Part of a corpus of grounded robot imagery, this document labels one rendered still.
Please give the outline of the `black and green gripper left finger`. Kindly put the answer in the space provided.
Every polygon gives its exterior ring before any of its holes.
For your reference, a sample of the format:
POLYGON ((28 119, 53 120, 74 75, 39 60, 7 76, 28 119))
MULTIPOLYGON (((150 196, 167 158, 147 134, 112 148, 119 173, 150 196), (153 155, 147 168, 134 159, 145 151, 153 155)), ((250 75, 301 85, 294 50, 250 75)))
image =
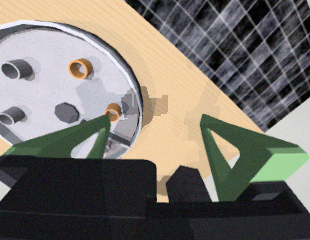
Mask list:
POLYGON ((104 114, 87 122, 14 144, 2 155, 72 158, 72 149, 100 130, 86 158, 103 158, 110 128, 109 115, 104 114))

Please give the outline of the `grey round turntable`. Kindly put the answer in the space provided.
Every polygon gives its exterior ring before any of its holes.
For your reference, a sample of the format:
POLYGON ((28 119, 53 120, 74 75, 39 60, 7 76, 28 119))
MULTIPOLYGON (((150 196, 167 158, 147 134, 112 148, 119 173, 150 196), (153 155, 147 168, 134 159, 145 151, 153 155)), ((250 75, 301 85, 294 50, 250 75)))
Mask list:
POLYGON ((118 104, 121 113, 111 122, 112 145, 103 159, 119 159, 136 143, 143 118, 140 84, 127 61, 99 36, 59 22, 0 25, 0 64, 17 59, 27 61, 33 72, 12 81, 0 71, 0 113, 14 106, 25 113, 13 126, 0 123, 0 137, 7 143, 87 122, 104 115, 111 103, 118 104), (76 79, 68 65, 81 58, 91 62, 93 71, 76 79))

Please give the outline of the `grey metal bushing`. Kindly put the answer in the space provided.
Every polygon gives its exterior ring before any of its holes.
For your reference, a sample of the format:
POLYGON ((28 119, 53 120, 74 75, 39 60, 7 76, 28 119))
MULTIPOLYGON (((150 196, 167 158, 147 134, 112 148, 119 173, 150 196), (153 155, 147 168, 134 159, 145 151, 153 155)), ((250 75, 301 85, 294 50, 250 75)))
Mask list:
POLYGON ((107 154, 107 153, 109 153, 109 152, 110 152, 111 145, 112 145, 112 141, 108 140, 107 145, 106 145, 106 151, 105 151, 105 154, 107 154), (107 147, 108 147, 108 148, 107 148, 107 147), (109 149, 109 150, 108 150, 108 149, 109 149))
POLYGON ((10 80, 18 80, 28 77, 33 72, 31 65, 22 59, 2 62, 0 64, 0 71, 10 80))
POLYGON ((24 117, 24 111, 14 106, 0 113, 0 122, 6 126, 12 126, 24 117))

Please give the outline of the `bronze bushing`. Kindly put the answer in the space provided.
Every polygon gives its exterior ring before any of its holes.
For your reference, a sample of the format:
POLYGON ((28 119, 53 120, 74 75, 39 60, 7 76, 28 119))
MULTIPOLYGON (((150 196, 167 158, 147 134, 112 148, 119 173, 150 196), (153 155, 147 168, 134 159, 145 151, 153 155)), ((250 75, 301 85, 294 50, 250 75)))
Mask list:
POLYGON ((89 60, 81 58, 81 59, 71 61, 68 65, 68 71, 74 78, 83 79, 92 73, 93 66, 89 60), (78 66, 77 66, 77 64, 78 64, 77 62, 79 62, 80 64, 82 64, 84 66, 85 72, 86 72, 85 74, 83 74, 79 71, 78 66))
POLYGON ((108 114, 110 118, 110 122, 116 122, 119 119, 121 113, 121 108, 118 104, 116 103, 111 103, 108 105, 106 111, 104 114, 108 114), (109 111, 115 111, 117 114, 112 114, 109 111))

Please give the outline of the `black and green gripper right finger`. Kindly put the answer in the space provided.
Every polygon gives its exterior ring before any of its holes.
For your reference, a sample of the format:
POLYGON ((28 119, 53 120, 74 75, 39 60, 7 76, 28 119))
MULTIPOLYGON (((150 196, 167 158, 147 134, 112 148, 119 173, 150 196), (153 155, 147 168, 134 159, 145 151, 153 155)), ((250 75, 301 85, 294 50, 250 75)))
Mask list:
POLYGON ((202 114, 200 130, 219 201, 235 201, 254 182, 285 181, 310 158, 299 145, 202 114), (211 130, 239 150, 231 169, 211 130))

